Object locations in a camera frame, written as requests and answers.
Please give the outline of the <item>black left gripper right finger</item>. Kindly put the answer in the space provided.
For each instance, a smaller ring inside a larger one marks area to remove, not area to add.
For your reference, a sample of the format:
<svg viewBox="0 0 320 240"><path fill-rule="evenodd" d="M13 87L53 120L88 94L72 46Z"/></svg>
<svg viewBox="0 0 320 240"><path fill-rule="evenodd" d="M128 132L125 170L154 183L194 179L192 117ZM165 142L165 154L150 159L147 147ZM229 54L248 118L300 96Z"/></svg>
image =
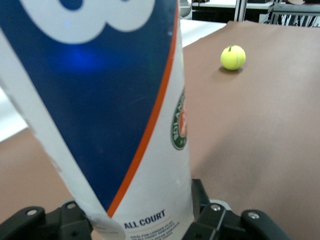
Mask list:
<svg viewBox="0 0 320 240"><path fill-rule="evenodd" d="M194 221L184 234L185 240L290 240L266 213L257 209L241 215L220 200L210 200L200 179L191 184Z"/></svg>

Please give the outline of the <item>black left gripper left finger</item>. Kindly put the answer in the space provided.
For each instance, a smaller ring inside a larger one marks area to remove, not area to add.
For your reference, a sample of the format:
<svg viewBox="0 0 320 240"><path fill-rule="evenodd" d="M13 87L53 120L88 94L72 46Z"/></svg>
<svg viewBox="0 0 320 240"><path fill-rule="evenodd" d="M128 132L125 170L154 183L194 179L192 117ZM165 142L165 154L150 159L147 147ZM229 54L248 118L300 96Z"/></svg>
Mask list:
<svg viewBox="0 0 320 240"><path fill-rule="evenodd" d="M56 210L25 207L0 224L2 240L91 240L93 227L72 200Z"/></svg>

